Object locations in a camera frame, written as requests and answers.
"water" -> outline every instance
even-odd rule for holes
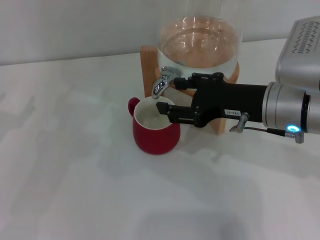
[[[239,38],[235,30],[214,17],[180,18],[163,29],[158,62],[192,73],[222,72],[230,78],[238,60]]]

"white table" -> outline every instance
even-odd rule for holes
[[[284,42],[244,43],[238,83],[274,81]],[[131,97],[139,54],[0,67],[0,240],[320,238],[320,136],[183,125],[153,156],[134,143]]]

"mug handle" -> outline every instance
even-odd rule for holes
[[[135,108],[137,104],[140,102],[140,100],[136,97],[133,97],[128,102],[128,110],[131,116],[134,116]]]

